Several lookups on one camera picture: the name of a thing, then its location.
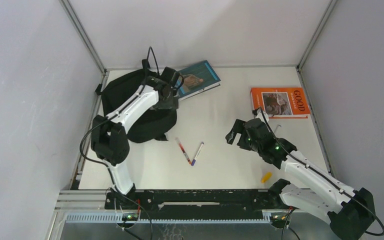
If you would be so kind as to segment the teal hardcover book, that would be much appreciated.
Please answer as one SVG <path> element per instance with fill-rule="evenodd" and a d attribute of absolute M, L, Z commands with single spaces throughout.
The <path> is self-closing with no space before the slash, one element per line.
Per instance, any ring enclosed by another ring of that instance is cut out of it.
<path fill-rule="evenodd" d="M 221 85 L 221 79 L 207 60 L 194 63 L 178 71 L 177 81 L 179 100 L 206 92 Z"/>

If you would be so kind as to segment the black backpack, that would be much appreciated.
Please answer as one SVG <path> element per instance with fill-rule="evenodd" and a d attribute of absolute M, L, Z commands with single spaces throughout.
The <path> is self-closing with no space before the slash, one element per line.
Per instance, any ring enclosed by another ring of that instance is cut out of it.
<path fill-rule="evenodd" d="M 101 97 L 103 115 L 93 120 L 91 142 L 144 143 L 167 141 L 167 132 L 177 123 L 177 110 L 152 110 L 158 102 L 157 92 L 146 84 L 146 78 L 161 75 L 139 69 L 111 81 L 97 94 Z"/>

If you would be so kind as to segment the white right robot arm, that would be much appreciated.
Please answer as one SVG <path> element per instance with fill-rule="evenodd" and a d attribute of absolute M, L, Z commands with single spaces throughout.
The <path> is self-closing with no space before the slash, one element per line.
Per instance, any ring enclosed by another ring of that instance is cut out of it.
<path fill-rule="evenodd" d="M 305 185 L 296 186 L 280 178 L 270 188 L 269 203 L 303 210 L 329 225 L 341 240 L 359 240 L 376 221 L 373 194 L 339 181 L 312 163 L 298 148 L 277 137 L 268 124 L 269 116 L 261 108 L 253 111 L 253 119 L 236 119 L 225 140 L 231 145 L 237 134 L 240 149 L 258 153 L 262 160 Z"/>

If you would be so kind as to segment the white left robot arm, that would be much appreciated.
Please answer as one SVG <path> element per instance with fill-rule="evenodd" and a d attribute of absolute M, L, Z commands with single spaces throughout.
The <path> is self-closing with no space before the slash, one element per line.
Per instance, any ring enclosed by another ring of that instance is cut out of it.
<path fill-rule="evenodd" d="M 136 203 L 135 184 L 127 167 L 130 143 L 166 141 L 177 123 L 181 74 L 142 68 L 112 80 L 102 91 L 103 115 L 92 121 L 90 147 L 107 166 L 117 202 L 129 209 Z"/>

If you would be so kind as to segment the orange book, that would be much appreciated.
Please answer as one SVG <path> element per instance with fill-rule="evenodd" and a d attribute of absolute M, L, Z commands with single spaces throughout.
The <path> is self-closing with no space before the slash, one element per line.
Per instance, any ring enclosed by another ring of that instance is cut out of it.
<path fill-rule="evenodd" d="M 253 87 L 252 110 L 262 109 L 270 119 L 306 119 L 311 110 L 301 87 Z"/>

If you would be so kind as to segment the purple marker pen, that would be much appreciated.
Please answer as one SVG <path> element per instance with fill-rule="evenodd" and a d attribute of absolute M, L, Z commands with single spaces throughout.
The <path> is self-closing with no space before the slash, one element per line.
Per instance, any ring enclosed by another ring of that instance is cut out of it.
<path fill-rule="evenodd" d="M 194 165 L 195 165 L 195 163 L 196 163 L 196 161 L 197 161 L 197 159 L 198 159 L 198 157 L 199 157 L 199 155 L 200 155 L 200 153 L 201 153 L 202 148 L 203 148 L 204 145 L 205 145 L 204 142 L 201 142 L 201 143 L 200 143 L 200 145 L 199 145 L 199 147 L 198 147 L 198 149 L 197 149 L 197 151 L 196 151 L 196 153 L 195 153 L 195 155 L 194 155 L 194 157 L 193 157 L 193 159 L 192 159 L 192 161 L 191 161 L 191 166 L 194 166 Z"/>

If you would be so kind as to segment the red marker pen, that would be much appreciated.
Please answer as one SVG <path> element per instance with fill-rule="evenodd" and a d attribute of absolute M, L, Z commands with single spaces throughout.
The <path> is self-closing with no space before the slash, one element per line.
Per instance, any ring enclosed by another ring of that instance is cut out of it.
<path fill-rule="evenodd" d="M 190 157 L 189 157 L 188 154 L 186 153 L 186 151 L 185 151 L 185 149 L 184 149 L 184 147 L 183 147 L 181 141 L 179 140 L 179 138 L 176 137 L 176 138 L 175 138 L 175 141 L 176 141 L 177 145 L 179 146 L 180 150 L 182 151 L 182 153 L 183 153 L 185 159 L 187 160 L 187 162 L 188 162 L 190 165 L 192 165 L 192 161 L 190 160 Z"/>

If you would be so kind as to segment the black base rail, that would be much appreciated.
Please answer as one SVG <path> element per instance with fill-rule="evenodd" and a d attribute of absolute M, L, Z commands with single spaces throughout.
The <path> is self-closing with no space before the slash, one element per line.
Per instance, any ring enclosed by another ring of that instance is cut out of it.
<path fill-rule="evenodd" d="M 262 221 L 264 211 L 288 209 L 267 189 L 136 190 L 123 197 L 105 194 L 105 210 L 132 210 L 141 219 L 156 221 Z"/>

